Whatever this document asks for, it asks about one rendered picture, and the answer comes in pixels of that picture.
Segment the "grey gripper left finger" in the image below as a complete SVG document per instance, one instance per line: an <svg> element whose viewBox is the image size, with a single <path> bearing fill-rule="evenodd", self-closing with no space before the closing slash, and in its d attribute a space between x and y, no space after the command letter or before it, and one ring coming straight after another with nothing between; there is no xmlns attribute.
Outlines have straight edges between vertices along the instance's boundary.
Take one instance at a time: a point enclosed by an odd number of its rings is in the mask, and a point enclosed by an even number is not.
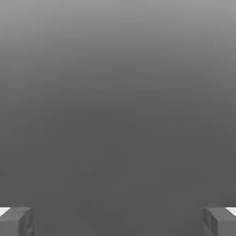
<svg viewBox="0 0 236 236"><path fill-rule="evenodd" d="M34 209L0 207L0 236L34 236Z"/></svg>

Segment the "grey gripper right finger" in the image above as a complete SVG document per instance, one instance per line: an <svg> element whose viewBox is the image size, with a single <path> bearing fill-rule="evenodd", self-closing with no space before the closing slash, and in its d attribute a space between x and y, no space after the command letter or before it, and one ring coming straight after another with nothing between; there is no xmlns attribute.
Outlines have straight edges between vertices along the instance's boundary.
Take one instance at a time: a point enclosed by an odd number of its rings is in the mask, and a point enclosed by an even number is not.
<svg viewBox="0 0 236 236"><path fill-rule="evenodd" d="M205 207L202 217L205 236L236 236L236 207Z"/></svg>

